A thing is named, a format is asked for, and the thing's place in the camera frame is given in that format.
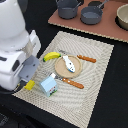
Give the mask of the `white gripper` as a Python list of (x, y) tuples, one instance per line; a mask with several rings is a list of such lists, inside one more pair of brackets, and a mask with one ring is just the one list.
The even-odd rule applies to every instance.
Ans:
[(41, 43), (35, 31), (13, 33), (0, 39), (0, 87), (14, 91), (19, 83), (28, 82), (35, 73)]

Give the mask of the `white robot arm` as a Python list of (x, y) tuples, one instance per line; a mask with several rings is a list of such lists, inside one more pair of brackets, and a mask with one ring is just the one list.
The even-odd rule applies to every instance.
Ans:
[(17, 0), (0, 0), (0, 88), (5, 94), (23, 88), (35, 73), (41, 43), (28, 33)]

